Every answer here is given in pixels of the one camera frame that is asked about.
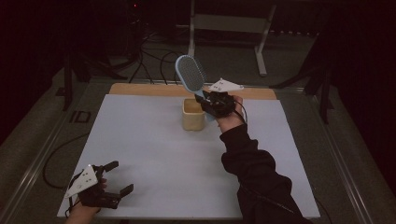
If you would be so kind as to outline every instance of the gray floor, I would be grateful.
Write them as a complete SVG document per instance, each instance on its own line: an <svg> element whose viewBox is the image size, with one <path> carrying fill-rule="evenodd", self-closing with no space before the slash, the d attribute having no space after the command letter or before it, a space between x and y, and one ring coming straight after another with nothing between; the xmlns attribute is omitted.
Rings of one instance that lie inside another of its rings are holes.
<svg viewBox="0 0 396 224"><path fill-rule="evenodd" d="M187 52L180 41L160 41L152 37L145 51L161 58L168 51ZM197 44L196 57L201 61L209 79L220 77L247 86L267 87L297 74L314 39L306 36L269 35L264 48L268 76L258 76L253 48ZM166 60L173 61L170 54ZM149 76L163 83L160 61L144 54ZM163 64L163 73L169 84L175 83L172 63ZM130 77L137 64L120 71ZM148 82L147 73L140 69L133 82ZM86 137L68 141L88 133L103 97L112 83L120 82L97 75L90 83L74 82L74 103L62 111L64 99L55 96L63 85L63 70L53 80L53 86L35 104L31 112L14 130L0 148L0 204L1 222L8 223L63 223L56 217L64 191L46 185L41 175L43 162L52 150L59 150L49 161L48 180L65 186L73 175ZM337 94L331 90L333 109L329 110L329 125L318 117L316 97L302 92L306 80L276 91L284 106L290 128L304 163L314 195L318 199L321 218L314 223L396 223L396 201L384 179L375 167L366 145L346 112ZM74 110L89 111L88 123L70 123ZM96 219L93 223L119 223L118 220ZM232 223L231 221L199 220L134 220L132 223Z"/></svg>

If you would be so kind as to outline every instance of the metal frame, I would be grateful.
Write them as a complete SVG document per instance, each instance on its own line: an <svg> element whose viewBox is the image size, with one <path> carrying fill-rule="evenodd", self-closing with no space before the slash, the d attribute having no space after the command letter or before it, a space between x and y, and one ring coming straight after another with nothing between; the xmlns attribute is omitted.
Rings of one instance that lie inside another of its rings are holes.
<svg viewBox="0 0 396 224"><path fill-rule="evenodd" d="M262 57L262 49L264 48L264 44L271 27L271 22L274 17L276 5L272 5L266 19L195 14L194 5L195 0L191 0L189 44L190 56L194 56L195 54L194 31L196 29L262 34L262 40L260 44L255 47L254 53L256 54L257 65L259 67L259 75L261 77L267 76L267 70L265 68L264 59Z"/></svg>

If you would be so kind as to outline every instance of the small container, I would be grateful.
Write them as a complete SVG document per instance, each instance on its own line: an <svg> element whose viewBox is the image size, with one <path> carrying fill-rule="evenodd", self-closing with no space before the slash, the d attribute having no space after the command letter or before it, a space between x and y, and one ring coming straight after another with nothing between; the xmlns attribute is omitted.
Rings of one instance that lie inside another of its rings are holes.
<svg viewBox="0 0 396 224"><path fill-rule="evenodd" d="M205 112L195 99L184 99L182 123L186 131L201 131L205 127Z"/></svg>

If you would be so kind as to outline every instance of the white tabletop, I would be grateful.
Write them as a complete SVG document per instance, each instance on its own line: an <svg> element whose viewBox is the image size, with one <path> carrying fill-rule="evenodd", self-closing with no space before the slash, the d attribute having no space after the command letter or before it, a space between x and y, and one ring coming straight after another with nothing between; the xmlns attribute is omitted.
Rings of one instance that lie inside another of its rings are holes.
<svg viewBox="0 0 396 224"><path fill-rule="evenodd" d="M215 121L200 132L184 131L185 97L107 95L75 174L88 164L119 161L108 174L108 192L133 183L119 208L98 217L145 219L240 218L238 182L224 171L225 151ZM277 100L245 100L249 133L276 159L276 170L293 181L292 196L305 217L319 217L283 108ZM58 216L64 215L64 200Z"/></svg>

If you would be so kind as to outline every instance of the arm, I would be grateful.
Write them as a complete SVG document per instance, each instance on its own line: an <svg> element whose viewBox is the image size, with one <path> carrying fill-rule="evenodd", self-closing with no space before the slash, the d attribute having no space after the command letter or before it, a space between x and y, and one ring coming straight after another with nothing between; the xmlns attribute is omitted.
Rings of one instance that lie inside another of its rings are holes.
<svg viewBox="0 0 396 224"><path fill-rule="evenodd" d="M88 207L77 203L65 224L88 224L99 210L100 208L98 207Z"/></svg>
<svg viewBox="0 0 396 224"><path fill-rule="evenodd" d="M242 104L242 98L234 97ZM236 106L239 113L241 105ZM237 196L246 223L311 223L302 217L292 199L291 181L276 172L276 162L250 139L248 126L235 114L218 119L226 152L221 161L227 172L238 177Z"/></svg>

